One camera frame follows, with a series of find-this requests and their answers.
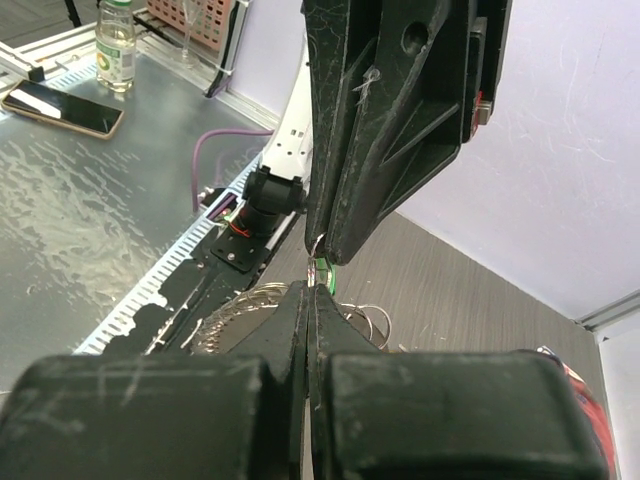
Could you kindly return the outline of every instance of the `gray floor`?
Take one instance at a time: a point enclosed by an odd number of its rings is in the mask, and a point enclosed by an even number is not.
[[[136,8],[144,5],[136,0]],[[94,0],[76,0],[85,22]],[[71,28],[63,0],[2,0],[0,40],[11,46]],[[266,278],[305,276],[299,223]],[[600,356],[593,337],[399,215],[376,231],[338,274],[338,296],[376,303],[392,314],[392,346],[427,350],[496,351],[548,345],[604,399]]]

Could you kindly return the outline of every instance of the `gray tabletop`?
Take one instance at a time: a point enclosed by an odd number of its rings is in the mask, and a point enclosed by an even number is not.
[[[259,127],[152,59],[112,94],[89,75],[54,82],[125,110],[109,141],[17,116],[0,121],[0,390],[38,357],[69,353],[194,220],[190,161],[215,128]],[[203,184],[228,184],[264,140],[218,137]]]

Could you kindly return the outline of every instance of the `pink plastic basket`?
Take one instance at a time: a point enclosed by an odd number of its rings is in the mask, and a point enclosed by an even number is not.
[[[233,0],[202,0],[204,10],[193,26],[191,38],[220,51],[227,32],[229,8]],[[181,32],[185,31],[181,0],[147,0],[147,9],[154,17],[165,21]]]

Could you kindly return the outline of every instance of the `coiled wire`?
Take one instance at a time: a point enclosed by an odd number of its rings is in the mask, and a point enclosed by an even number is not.
[[[198,354],[220,353],[220,339],[223,330],[234,317],[265,308],[277,308],[287,290],[289,290],[289,285],[286,283],[266,283],[241,293],[202,320],[199,328],[194,332],[191,351]],[[341,305],[351,310],[350,312],[345,312],[346,320],[350,320],[353,314],[358,314],[365,318],[369,326],[370,342],[373,341],[374,325],[366,310],[373,309],[380,312],[384,316],[387,331],[383,335],[384,342],[381,345],[377,345],[377,347],[381,350],[386,348],[391,336],[392,322],[391,316],[383,308],[370,304],[353,305],[344,303]]]

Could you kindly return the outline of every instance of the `phone screen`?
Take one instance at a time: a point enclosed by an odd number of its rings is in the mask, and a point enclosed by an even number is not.
[[[28,80],[21,81],[2,103],[10,110],[22,110],[105,136],[111,133],[122,115],[121,110]]]

